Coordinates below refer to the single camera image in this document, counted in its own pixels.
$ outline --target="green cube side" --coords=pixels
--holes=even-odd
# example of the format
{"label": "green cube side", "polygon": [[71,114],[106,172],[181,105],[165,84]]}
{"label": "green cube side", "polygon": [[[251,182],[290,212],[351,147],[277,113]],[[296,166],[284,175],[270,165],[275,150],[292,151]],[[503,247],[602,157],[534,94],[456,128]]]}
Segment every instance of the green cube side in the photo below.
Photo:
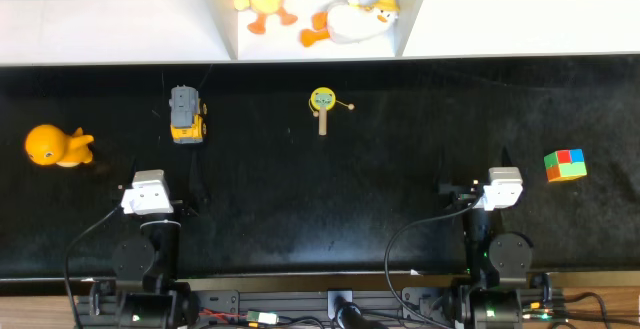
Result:
{"label": "green cube side", "polygon": [[587,175],[587,167],[584,162],[577,162],[571,164],[560,164],[560,176],[584,176]]}
{"label": "green cube side", "polygon": [[558,156],[555,152],[544,157],[544,166],[546,167],[546,169],[551,169],[556,165],[558,165]]}

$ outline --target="yellow and gray toy truck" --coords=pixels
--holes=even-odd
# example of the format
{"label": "yellow and gray toy truck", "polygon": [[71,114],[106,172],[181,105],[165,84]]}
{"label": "yellow and gray toy truck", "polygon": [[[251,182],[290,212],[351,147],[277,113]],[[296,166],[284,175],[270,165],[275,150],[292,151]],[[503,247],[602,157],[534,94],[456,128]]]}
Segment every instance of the yellow and gray toy truck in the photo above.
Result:
{"label": "yellow and gray toy truck", "polygon": [[188,86],[171,89],[171,135],[178,144],[202,143],[207,135],[204,116],[207,105],[200,100],[198,91]]}

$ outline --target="colorful cube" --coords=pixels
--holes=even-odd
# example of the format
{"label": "colorful cube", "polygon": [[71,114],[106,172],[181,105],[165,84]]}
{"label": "colorful cube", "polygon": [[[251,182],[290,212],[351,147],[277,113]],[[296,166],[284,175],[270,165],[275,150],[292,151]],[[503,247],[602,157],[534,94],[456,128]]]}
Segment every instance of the colorful cube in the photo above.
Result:
{"label": "colorful cube", "polygon": [[550,182],[573,180],[587,175],[581,149],[558,150],[544,157]]}

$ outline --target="orange toy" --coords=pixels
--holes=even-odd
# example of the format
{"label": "orange toy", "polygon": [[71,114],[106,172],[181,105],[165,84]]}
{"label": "orange toy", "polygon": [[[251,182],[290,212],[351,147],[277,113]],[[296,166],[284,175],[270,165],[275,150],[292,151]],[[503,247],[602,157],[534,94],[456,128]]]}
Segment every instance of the orange toy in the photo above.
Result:
{"label": "orange toy", "polygon": [[36,164],[74,167],[80,163],[91,163],[93,153],[88,144],[92,142],[93,136],[83,135],[82,128],[68,136],[53,125],[43,124],[29,132],[24,148],[29,159]]}

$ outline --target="toy head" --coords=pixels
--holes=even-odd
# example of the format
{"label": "toy head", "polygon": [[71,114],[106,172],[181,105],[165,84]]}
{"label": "toy head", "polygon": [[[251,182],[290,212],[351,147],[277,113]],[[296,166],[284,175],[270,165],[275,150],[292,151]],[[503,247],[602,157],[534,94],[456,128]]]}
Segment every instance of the toy head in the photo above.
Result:
{"label": "toy head", "polygon": [[24,148],[34,163],[55,164],[62,159],[67,149],[67,135],[53,125],[40,125],[29,132]]}
{"label": "toy head", "polygon": [[373,4],[373,12],[378,20],[385,24],[393,24],[398,19],[400,8],[396,4],[396,0],[378,0]]}
{"label": "toy head", "polygon": [[329,88],[318,88],[311,93],[311,106],[314,109],[326,108],[327,110],[336,105],[336,95]]}

